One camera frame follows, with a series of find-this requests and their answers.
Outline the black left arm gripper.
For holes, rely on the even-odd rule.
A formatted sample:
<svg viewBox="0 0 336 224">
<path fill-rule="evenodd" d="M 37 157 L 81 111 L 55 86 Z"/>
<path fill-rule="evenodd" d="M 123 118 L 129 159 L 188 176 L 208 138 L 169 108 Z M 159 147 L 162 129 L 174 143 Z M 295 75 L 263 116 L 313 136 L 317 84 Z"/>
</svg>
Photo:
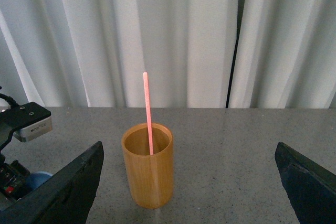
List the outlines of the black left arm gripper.
<svg viewBox="0 0 336 224">
<path fill-rule="evenodd" d="M 1 151 L 9 144 L 13 135 L 21 142 L 28 142 L 18 131 L 1 129 Z M 16 202 L 30 193 L 30 171 L 16 159 L 10 164 L 5 159 L 1 154 L 1 197 L 5 202 Z"/>
</svg>

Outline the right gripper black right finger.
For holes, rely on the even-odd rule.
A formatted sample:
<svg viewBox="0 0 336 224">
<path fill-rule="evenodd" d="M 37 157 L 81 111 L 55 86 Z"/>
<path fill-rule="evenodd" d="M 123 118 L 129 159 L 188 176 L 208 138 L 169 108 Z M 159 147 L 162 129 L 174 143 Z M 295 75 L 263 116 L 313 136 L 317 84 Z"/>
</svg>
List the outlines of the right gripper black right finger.
<svg viewBox="0 0 336 224">
<path fill-rule="evenodd" d="M 275 161 L 300 223 L 335 223 L 335 174 L 279 142 Z"/>
</svg>

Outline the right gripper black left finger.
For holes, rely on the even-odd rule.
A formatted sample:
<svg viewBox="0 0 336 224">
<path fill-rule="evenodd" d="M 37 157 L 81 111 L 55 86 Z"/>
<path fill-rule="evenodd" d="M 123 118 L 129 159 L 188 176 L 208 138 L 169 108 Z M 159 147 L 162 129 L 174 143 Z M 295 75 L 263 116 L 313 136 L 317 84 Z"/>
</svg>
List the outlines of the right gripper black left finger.
<svg viewBox="0 0 336 224">
<path fill-rule="evenodd" d="M 96 142 L 37 189 L 1 212 L 1 223 L 86 223 L 104 160 Z"/>
</svg>

